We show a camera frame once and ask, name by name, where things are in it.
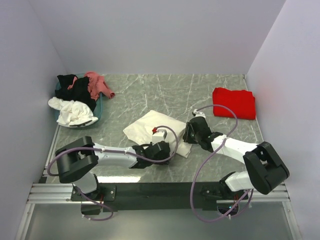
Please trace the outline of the cream white t-shirt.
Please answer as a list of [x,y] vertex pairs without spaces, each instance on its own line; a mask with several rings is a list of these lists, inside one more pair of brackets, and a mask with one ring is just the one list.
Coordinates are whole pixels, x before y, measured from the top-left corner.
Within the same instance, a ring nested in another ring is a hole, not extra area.
[[169,143],[170,151],[177,148],[176,153],[187,158],[191,152],[191,144],[183,141],[186,123],[163,113],[150,110],[129,126],[123,133],[138,145],[165,141]]

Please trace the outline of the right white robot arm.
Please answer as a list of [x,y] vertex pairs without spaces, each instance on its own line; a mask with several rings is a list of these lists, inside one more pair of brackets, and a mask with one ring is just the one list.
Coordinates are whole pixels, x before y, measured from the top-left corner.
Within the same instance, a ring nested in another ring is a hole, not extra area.
[[203,116],[195,116],[186,123],[183,141],[245,165],[244,171],[231,172],[219,181],[219,193],[226,200],[238,191],[250,189],[267,195],[290,176],[289,169],[269,142],[249,143],[213,132]]

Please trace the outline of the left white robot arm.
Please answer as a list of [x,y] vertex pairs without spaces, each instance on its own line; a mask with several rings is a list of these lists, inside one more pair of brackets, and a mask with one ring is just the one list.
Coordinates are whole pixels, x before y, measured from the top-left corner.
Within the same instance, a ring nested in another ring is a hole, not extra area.
[[152,164],[166,164],[170,153],[170,144],[163,140],[130,147],[109,147],[85,136],[56,151],[57,175],[60,183],[73,184],[88,201],[94,201],[101,191],[97,176],[91,173],[94,167],[145,169]]

